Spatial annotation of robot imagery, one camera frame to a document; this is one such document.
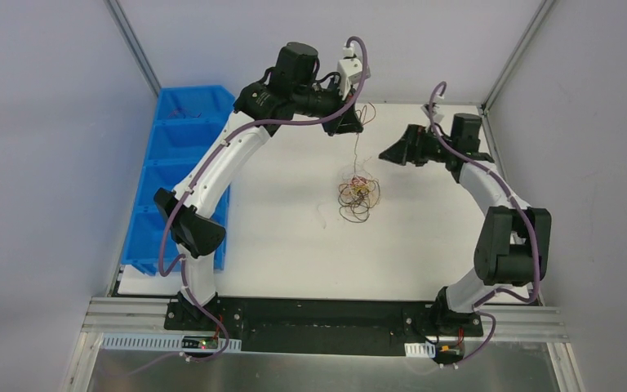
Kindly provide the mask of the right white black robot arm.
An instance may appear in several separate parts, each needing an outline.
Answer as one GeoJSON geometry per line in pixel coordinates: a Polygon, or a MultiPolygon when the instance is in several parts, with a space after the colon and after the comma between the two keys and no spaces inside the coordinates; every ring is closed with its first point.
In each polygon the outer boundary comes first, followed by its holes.
{"type": "Polygon", "coordinates": [[[479,308],[498,294],[535,302],[547,270],[552,216],[517,196],[499,175],[491,155],[479,149],[481,127],[474,114],[455,115],[447,135],[436,122],[410,124],[379,154],[400,166],[444,164],[484,215],[473,268],[443,287],[429,307],[428,323],[443,335],[477,324],[479,308]]]}

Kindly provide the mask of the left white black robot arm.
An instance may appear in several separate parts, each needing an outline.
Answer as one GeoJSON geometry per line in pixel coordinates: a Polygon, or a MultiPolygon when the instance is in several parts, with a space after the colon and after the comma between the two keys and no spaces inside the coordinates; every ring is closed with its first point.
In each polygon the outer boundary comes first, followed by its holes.
{"type": "Polygon", "coordinates": [[[213,254],[226,229],[212,216],[247,160],[282,126],[319,125],[328,136],[362,132],[355,104],[370,76],[367,48],[352,36],[342,53],[323,87],[318,51],[302,42],[287,43],[275,65],[241,90],[219,136],[189,174],[153,196],[165,222],[158,272],[166,277],[176,265],[181,268],[179,294],[189,303],[185,319],[195,329],[207,330],[216,320],[209,303],[217,294],[213,254]]]}

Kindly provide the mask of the blue plastic bin row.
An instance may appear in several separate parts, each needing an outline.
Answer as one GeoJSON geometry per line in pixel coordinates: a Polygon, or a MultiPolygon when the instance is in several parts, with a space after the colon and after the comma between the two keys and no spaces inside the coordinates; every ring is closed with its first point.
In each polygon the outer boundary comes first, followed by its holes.
{"type": "Polygon", "coordinates": [[[221,85],[163,88],[153,116],[120,263],[142,274],[157,272],[165,223],[153,201],[172,189],[206,155],[233,109],[234,96],[221,85]]]}

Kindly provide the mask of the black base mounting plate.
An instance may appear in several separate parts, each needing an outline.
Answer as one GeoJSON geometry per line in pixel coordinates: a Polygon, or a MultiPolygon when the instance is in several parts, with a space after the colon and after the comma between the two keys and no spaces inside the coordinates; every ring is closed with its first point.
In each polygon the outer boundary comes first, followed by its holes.
{"type": "Polygon", "coordinates": [[[452,342],[481,337],[475,313],[459,314],[443,301],[343,301],[216,297],[201,312],[181,294],[167,305],[169,331],[229,338],[249,353],[401,356],[428,337],[452,342]]]}

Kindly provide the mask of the right corner aluminium post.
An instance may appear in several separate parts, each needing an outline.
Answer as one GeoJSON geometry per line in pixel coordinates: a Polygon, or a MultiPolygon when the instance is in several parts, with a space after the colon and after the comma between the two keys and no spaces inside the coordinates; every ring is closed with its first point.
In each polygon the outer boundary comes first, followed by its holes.
{"type": "Polygon", "coordinates": [[[527,23],[526,28],[524,29],[514,49],[512,50],[507,61],[505,62],[503,69],[500,71],[498,77],[496,78],[496,81],[493,83],[490,91],[487,93],[485,100],[480,106],[480,109],[485,115],[488,115],[488,113],[491,111],[491,108],[494,106],[501,92],[505,88],[506,83],[511,79],[516,68],[522,61],[523,57],[526,55],[528,48],[534,41],[536,35],[539,33],[539,30],[544,25],[550,12],[555,8],[557,3],[557,0],[539,1],[538,7],[536,8],[534,14],[527,23]]]}

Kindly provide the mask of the corner aluminium post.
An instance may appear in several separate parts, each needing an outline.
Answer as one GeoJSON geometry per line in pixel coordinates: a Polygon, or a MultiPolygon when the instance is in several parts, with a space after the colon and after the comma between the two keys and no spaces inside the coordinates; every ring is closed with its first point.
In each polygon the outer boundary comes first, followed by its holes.
{"type": "Polygon", "coordinates": [[[131,53],[131,56],[150,91],[155,95],[155,97],[158,97],[162,89],[162,84],[160,83],[158,76],[150,63],[149,58],[146,55],[145,50],[138,39],[132,23],[121,2],[118,0],[104,0],[103,3],[107,7],[113,22],[117,26],[127,49],[131,53]]]}
{"type": "Polygon", "coordinates": [[[501,92],[505,88],[506,83],[511,79],[516,68],[522,61],[523,57],[526,55],[528,48],[534,41],[536,35],[539,33],[539,30],[544,25],[550,12],[555,8],[557,3],[557,0],[539,1],[538,7],[536,8],[534,14],[527,23],[526,28],[524,29],[514,49],[512,50],[507,61],[505,62],[503,69],[500,71],[498,77],[496,78],[496,81],[493,83],[490,91],[487,93],[485,100],[480,106],[480,109],[485,115],[488,115],[488,113],[491,111],[491,108],[494,106],[501,92]]]}

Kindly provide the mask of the left corner aluminium post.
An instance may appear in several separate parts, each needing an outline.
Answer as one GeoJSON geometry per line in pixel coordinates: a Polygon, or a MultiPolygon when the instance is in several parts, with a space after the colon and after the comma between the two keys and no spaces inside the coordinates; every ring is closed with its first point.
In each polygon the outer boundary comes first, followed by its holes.
{"type": "Polygon", "coordinates": [[[117,26],[127,49],[131,53],[131,56],[150,91],[155,95],[155,97],[158,97],[162,89],[162,84],[160,83],[158,76],[150,63],[149,58],[146,55],[145,50],[138,39],[132,23],[121,2],[118,0],[104,0],[103,3],[107,7],[113,22],[117,26]]]}

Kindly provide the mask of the aluminium frame rail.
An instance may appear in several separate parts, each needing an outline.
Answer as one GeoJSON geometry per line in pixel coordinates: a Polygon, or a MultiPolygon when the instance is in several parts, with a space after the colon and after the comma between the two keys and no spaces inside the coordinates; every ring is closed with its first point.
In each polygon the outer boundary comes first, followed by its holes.
{"type": "MultiPolygon", "coordinates": [[[[94,297],[82,322],[83,332],[165,332],[168,299],[94,297]]],[[[548,306],[495,304],[482,311],[496,318],[496,341],[568,343],[560,309],[548,306]]]]}

